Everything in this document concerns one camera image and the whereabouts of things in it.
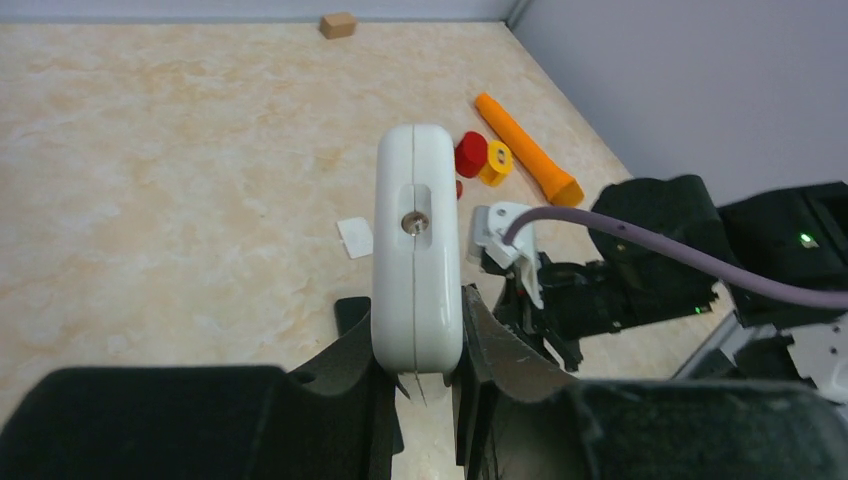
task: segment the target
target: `purple cable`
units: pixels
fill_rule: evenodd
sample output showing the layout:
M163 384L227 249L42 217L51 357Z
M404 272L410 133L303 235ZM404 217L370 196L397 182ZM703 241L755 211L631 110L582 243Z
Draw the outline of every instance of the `purple cable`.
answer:
M760 295L783 302L814 308L834 310L848 309L848 292L823 292L793 287L768 278L755 275L747 270L734 267L711 257L706 253L683 245L668 237L646 230L636 225L616 220L600 213L587 212L568 207L539 207L528 210L513 220L503 236L503 243L512 245L515 235L522 227L536 220L559 220L577 223L616 237L631 241L649 250L653 250L692 268L718 277L725 282L750 290Z

